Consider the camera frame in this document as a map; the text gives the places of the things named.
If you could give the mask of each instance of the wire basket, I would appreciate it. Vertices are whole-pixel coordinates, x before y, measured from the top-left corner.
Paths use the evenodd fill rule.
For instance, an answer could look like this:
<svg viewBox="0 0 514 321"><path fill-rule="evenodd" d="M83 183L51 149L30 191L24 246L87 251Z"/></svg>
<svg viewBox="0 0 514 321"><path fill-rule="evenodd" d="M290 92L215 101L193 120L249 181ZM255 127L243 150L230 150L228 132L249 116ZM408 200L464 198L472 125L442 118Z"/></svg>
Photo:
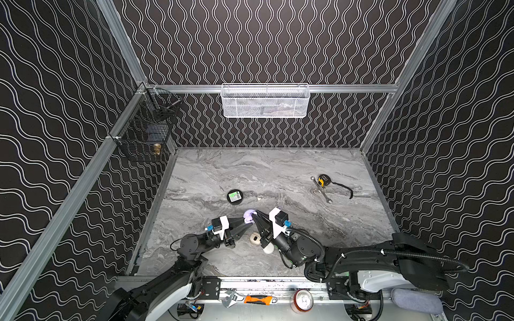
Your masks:
<svg viewBox="0 0 514 321"><path fill-rule="evenodd" d="M227 118L303 118L307 115L308 84L222 84L223 115Z"/></svg>
<svg viewBox="0 0 514 321"><path fill-rule="evenodd" d="M157 121L155 109L148 101L139 103L115 142L121 152L133 162L166 162L167 142L171 132L168 119Z"/></svg>
<svg viewBox="0 0 514 321"><path fill-rule="evenodd" d="M180 109L183 98L175 94L170 94L167 99L159 99L156 101L155 96L151 95L152 101L147 101L146 106L152 111L152 116L156 122L161 122L175 117L177 111Z"/></svg>

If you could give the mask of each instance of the gray cushion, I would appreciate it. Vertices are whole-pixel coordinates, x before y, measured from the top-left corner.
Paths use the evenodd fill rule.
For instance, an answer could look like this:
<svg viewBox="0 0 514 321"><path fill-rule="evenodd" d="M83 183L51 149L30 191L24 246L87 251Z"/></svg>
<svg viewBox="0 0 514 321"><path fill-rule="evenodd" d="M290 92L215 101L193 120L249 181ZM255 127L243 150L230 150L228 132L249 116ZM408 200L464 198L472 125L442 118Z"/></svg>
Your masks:
<svg viewBox="0 0 514 321"><path fill-rule="evenodd" d="M394 304L406 310L430 314L443 313L443 304L434 294L406 289L393 289L391 299Z"/></svg>

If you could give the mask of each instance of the tape measure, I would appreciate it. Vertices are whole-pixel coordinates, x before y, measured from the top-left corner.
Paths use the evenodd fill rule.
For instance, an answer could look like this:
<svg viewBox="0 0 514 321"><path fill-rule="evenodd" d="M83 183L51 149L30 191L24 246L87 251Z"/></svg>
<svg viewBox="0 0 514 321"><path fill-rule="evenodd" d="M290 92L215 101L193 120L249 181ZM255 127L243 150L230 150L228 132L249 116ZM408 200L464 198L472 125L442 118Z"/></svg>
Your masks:
<svg viewBox="0 0 514 321"><path fill-rule="evenodd" d="M353 198L353 190L351 188L349 188L348 186L346 185L343 185L343 184L340 184L340 183L336 183L336 182L332 182L332 179L330 179L330 177L327 175L327 174L321 174L320 176L318 176L318 181L317 181L318 185L321 186L322 188L325 188L327 187L329 184L333 183L337 186L341 186L347 190L350 191L350 199Z"/></svg>
<svg viewBox="0 0 514 321"><path fill-rule="evenodd" d="M318 185L321 186L322 188L327 187L330 183L332 183L332 180L330 179L330 177L327 174L321 174L318 177Z"/></svg>

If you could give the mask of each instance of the white wire basket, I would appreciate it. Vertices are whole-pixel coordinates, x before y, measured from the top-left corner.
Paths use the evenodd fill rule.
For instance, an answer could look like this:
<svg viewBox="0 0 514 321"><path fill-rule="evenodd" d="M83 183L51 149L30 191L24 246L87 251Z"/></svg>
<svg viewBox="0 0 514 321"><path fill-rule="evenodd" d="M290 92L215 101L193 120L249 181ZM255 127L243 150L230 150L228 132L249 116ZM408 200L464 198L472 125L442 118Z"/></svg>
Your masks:
<svg viewBox="0 0 514 321"><path fill-rule="evenodd" d="M227 118L303 118L307 115L308 84L222 84L223 115Z"/></svg>

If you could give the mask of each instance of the wrench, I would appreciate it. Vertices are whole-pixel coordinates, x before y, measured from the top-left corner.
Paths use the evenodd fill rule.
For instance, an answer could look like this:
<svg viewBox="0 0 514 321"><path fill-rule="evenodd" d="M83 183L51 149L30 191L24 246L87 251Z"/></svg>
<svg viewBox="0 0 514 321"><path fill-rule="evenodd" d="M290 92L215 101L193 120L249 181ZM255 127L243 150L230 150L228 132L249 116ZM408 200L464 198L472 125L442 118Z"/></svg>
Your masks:
<svg viewBox="0 0 514 321"><path fill-rule="evenodd" d="M312 176L310 179L314 182L314 184L316 185L316 188L320 191L320 193L323 194L323 196L325 197L326 202L328 204L332 204L332 200L328 198L328 196L325 194L325 191L323 190L323 188L320 187L318 185L318 183L316 182L316 177Z"/></svg>
<svg viewBox="0 0 514 321"><path fill-rule="evenodd" d="M227 291L226 293L228 296L222 299L222 303L225 308L230 308L238 302L265 304L267 306L277 304L278 302L276 297L269 295L239 295L235 290Z"/></svg>

